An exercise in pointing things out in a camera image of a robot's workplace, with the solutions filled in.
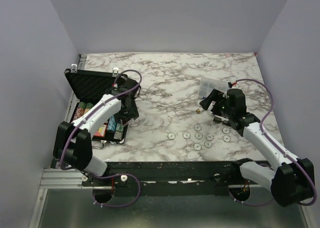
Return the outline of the red playing card deck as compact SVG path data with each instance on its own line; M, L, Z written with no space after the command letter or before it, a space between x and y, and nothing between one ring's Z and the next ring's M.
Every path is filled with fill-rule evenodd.
M104 137L106 133L106 126L102 125L94 134L95 137Z

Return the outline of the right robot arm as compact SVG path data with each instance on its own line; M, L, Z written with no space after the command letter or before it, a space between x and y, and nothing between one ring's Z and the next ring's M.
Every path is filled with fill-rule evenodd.
M253 181L269 190L282 207L304 205L305 200L310 200L310 206L315 203L318 194L313 163L307 158L300 159L272 138L262 121L247 111L241 89L230 89L226 93L213 89L199 104L213 115L226 118L229 126L254 145L270 165L264 167L250 159L239 160L230 171L234 183Z

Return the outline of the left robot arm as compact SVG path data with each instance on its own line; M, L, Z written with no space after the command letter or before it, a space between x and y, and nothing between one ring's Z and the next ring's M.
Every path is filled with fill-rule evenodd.
M107 163L93 155L92 138L99 128L114 117L116 123L139 117L135 98L140 85L113 87L86 114L71 123L63 121L57 128L53 156L60 168L69 165L79 171L93 174L101 186L107 185L111 173Z

